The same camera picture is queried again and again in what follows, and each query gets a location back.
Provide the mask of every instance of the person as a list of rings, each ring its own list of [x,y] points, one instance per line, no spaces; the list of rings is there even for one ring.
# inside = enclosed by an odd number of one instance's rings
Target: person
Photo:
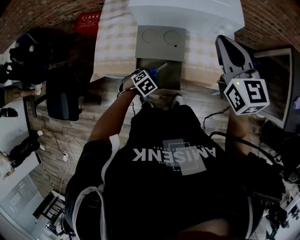
[[[43,84],[31,84],[30,89],[20,89],[16,86],[7,86],[0,88],[0,108],[18,100],[20,97],[29,97],[32,95],[41,95]]]
[[[38,150],[45,150],[43,144],[38,142],[38,137],[43,135],[43,131],[32,132],[21,144],[15,146],[8,156],[0,151],[0,179],[14,173],[15,168],[20,166],[29,155]]]
[[[123,90],[133,87],[131,79]],[[223,151],[179,94],[169,110],[142,108],[126,145],[117,134],[134,90],[120,94],[94,126],[66,188],[66,218],[81,240],[245,238],[251,232],[243,186],[224,169],[251,148]],[[247,116],[230,111],[227,133],[249,140]]]

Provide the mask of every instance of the cable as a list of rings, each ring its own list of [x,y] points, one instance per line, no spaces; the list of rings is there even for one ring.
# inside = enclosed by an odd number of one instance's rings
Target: cable
[[[75,138],[73,138],[73,137],[66,140],[66,142],[67,142],[67,148],[69,149],[69,151],[71,152],[71,154],[74,156],[75,162],[78,163],[78,160],[79,160],[79,158],[80,158],[80,155],[76,157],[75,154],[72,152],[72,150],[71,150],[70,147],[69,147],[69,143],[68,143],[69,140],[74,140],[75,142],[77,142],[78,145],[81,147],[81,151],[83,151],[83,147],[82,147],[82,145],[81,145]]]
[[[262,145],[262,141],[260,141],[260,143],[259,143],[259,150],[258,150],[258,153],[257,153],[258,157],[259,157],[259,151],[260,151],[261,145]]]
[[[206,119],[208,119],[208,118],[210,118],[210,117],[212,117],[212,116],[214,116],[214,115],[217,115],[217,114],[222,114],[222,113],[225,113],[227,110],[229,110],[230,109],[230,106],[229,107],[226,107],[225,109],[223,109],[222,111],[220,111],[220,112],[216,112],[216,113],[213,113],[213,114],[211,114],[211,115],[208,115],[207,117],[205,117],[204,118],[204,122],[203,122],[203,131],[205,132],[205,120]]]
[[[44,169],[44,171],[45,171],[45,174],[47,175],[47,177],[48,177],[50,183],[52,184],[53,189],[55,189],[55,186],[54,186],[53,182],[51,181],[50,176],[49,176],[47,170],[45,169],[45,166],[44,166],[44,163],[43,163],[43,161],[42,161],[41,156],[39,155],[38,151],[36,151],[36,153],[38,154],[39,159],[41,160],[41,163],[42,163],[43,169]]]
[[[250,143],[250,142],[248,142],[248,141],[246,141],[246,140],[244,140],[244,139],[241,139],[241,138],[239,138],[239,137],[236,137],[236,136],[233,136],[233,135],[229,135],[229,134],[226,134],[226,133],[221,133],[221,132],[218,132],[218,131],[212,132],[212,133],[210,134],[210,138],[211,138],[213,135],[220,135],[220,136],[226,137],[227,139],[230,139],[230,140],[232,140],[232,141],[240,142],[240,143],[243,143],[243,144],[245,144],[245,145],[248,145],[248,146],[250,146],[250,147],[252,147],[252,148],[258,149],[258,150],[260,150],[260,151],[262,152],[263,155],[265,155],[265,156],[272,162],[272,164],[274,164],[274,165],[277,164],[277,162],[274,160],[274,157],[273,157],[271,154],[267,153],[267,152],[266,152],[265,150],[263,150],[263,149],[260,149],[259,147],[256,147],[254,144],[252,144],[252,143]]]
[[[274,240],[277,232],[278,232],[278,228],[276,227],[276,225],[272,222],[270,217],[267,217],[268,221],[270,222],[271,228],[272,228],[272,232],[271,234],[268,233],[267,231],[267,238],[266,239],[270,239],[270,240]]]
[[[299,136],[299,134],[295,133],[295,135],[290,136],[290,137],[284,139],[284,140],[282,141],[282,144],[283,144],[286,140],[288,140],[288,139],[290,139],[290,138],[293,138],[293,137],[296,137],[296,136]]]
[[[17,99],[17,100],[11,101],[11,103],[12,103],[12,102],[16,102],[16,101],[21,101],[21,100],[23,100],[23,98],[22,98],[22,99]]]
[[[134,103],[134,102],[131,102],[131,104],[130,104],[129,106],[132,107],[133,114],[134,114],[134,116],[135,116],[135,108],[134,108],[135,103]]]
[[[42,113],[41,111],[39,111],[38,109],[37,109],[37,111],[38,111],[40,114],[42,114],[42,118],[43,118],[43,122],[44,122],[45,128],[46,128],[49,132],[51,132],[52,135],[54,136],[55,141],[56,141],[56,144],[57,144],[58,150],[65,156],[65,154],[60,150],[60,146],[58,145],[57,138],[56,138],[55,134],[54,134],[49,128],[47,128],[47,125],[46,125],[46,122],[45,122],[43,113]]]
[[[66,164],[66,165],[67,165],[67,171],[66,171],[65,175],[63,176],[63,178],[61,179],[61,182],[60,182],[60,193],[61,193],[62,182],[64,181],[65,178],[69,177],[68,172],[69,172],[69,169],[70,169],[71,161],[69,160],[69,165],[68,164]]]

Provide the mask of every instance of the white box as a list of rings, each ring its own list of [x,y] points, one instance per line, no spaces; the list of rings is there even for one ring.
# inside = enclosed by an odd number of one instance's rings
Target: white box
[[[258,113],[270,105],[264,79],[233,78],[224,94],[236,115]]]
[[[138,25],[185,28],[209,38],[245,26],[240,0],[129,0]]]

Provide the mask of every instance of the white cable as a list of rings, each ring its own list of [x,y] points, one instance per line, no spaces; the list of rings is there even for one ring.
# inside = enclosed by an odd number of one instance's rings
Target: white cable
[[[69,169],[70,169],[70,165],[71,165],[71,161],[69,160],[69,165],[67,165],[67,171],[66,171],[64,177],[61,179],[61,182],[60,182],[60,193],[61,193],[62,182],[64,181],[65,178],[68,178],[68,172],[69,172]]]
[[[107,162],[104,164],[102,170],[101,170],[101,178],[102,181],[105,183],[105,172],[109,166],[109,164],[111,163],[111,161],[113,160],[114,156],[116,155],[116,153],[119,151],[120,148],[120,139],[119,139],[119,135],[115,134],[113,136],[109,137],[109,140],[111,141],[112,144],[112,154],[110,156],[110,158],[107,160]]]
[[[52,184],[53,189],[55,189],[55,186],[54,186],[53,182],[52,182],[51,179],[50,179],[50,176],[49,176],[49,174],[48,174],[48,172],[47,172],[47,170],[46,170],[46,168],[45,168],[45,165],[44,165],[44,163],[43,163],[43,160],[42,160],[40,154],[38,153],[38,151],[36,151],[36,153],[38,154],[38,157],[39,157],[39,159],[41,160],[43,169],[44,169],[44,171],[45,171],[45,173],[46,173],[46,175],[47,175],[47,177],[48,177],[50,183]]]
[[[83,151],[83,147],[82,147],[82,145],[81,145],[75,138],[69,138],[69,139],[67,139],[67,141],[66,141],[66,143],[67,143],[67,148],[69,149],[69,151],[71,152],[71,154],[72,154],[73,157],[74,157],[74,161],[73,161],[73,162],[78,163],[78,160],[79,160],[79,158],[80,158],[80,155],[76,157],[75,154],[71,151],[70,146],[69,146],[69,143],[68,143],[69,140],[74,140],[75,142],[77,142],[77,144],[81,147],[81,152]]]
[[[60,182],[60,193],[61,193],[61,187],[62,187],[62,183],[63,183],[64,179],[68,178],[68,172],[70,170],[71,163],[78,163],[78,160],[80,158],[80,155],[75,156],[75,154],[70,149],[70,146],[69,146],[69,143],[68,143],[69,140],[74,140],[75,142],[77,142],[77,144],[81,147],[81,152],[83,151],[82,145],[75,138],[69,138],[69,139],[66,140],[67,148],[69,149],[70,153],[73,155],[74,160],[70,160],[69,158],[66,161],[63,160],[65,165],[67,166],[67,171],[66,171],[65,175],[63,176],[63,178],[61,179],[61,182]]]

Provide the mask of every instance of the wooden floor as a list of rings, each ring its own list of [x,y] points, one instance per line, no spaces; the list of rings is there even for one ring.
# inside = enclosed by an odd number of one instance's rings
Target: wooden floor
[[[61,121],[49,118],[47,114],[46,103],[43,102],[37,107],[39,112],[37,112],[37,118],[33,118],[31,111],[29,109],[30,124],[34,130],[43,130],[44,135],[40,137],[41,143],[46,147],[45,151],[39,150],[39,155],[43,161],[44,167],[48,172],[46,175],[42,164],[37,166],[31,173],[30,176],[37,186],[38,190],[42,195],[46,196],[53,188],[56,191],[60,191],[60,183],[63,177],[61,192],[65,193],[65,188],[75,172],[76,160],[80,156],[81,147],[74,141],[69,140],[70,152],[67,147],[67,139],[74,138],[82,146],[85,145],[87,139],[92,131],[93,126],[101,117],[101,115],[107,110],[107,108],[113,103],[117,96],[117,89],[119,87],[120,80],[104,78],[93,83],[90,83],[90,92],[97,93],[102,96],[102,101],[100,104],[96,102],[84,102],[80,103],[82,108],[82,113],[80,114],[80,119],[75,122]],[[219,96],[211,95],[211,90],[195,85],[191,85],[188,82],[183,82],[181,84],[181,94],[186,102],[195,112],[201,124],[203,124],[204,118],[215,112],[219,112],[226,108],[229,104],[225,100],[219,99]],[[155,91],[149,97],[150,102],[154,104],[155,107],[161,107],[167,109],[172,101],[172,95],[175,91],[171,90],[161,90]],[[139,98],[134,99],[135,112],[138,113],[141,109],[141,103]],[[228,113],[226,112],[221,115],[213,116],[211,119],[206,120],[206,133],[209,134],[213,131],[225,132],[228,122]],[[120,133],[121,147],[123,147],[128,139],[128,134],[130,131],[130,122],[133,117],[134,112],[132,107],[127,111],[123,128]],[[250,117],[251,123],[251,140],[254,144],[259,145],[258,134],[260,132],[261,126],[264,123],[264,119],[258,117]],[[68,175],[66,171],[68,169],[67,164],[63,161],[63,155],[59,151],[58,146],[55,141],[55,137],[59,148],[63,152],[67,152],[70,156],[72,163],[70,163],[70,168]],[[224,147],[225,139],[223,137],[216,137],[214,140]]]

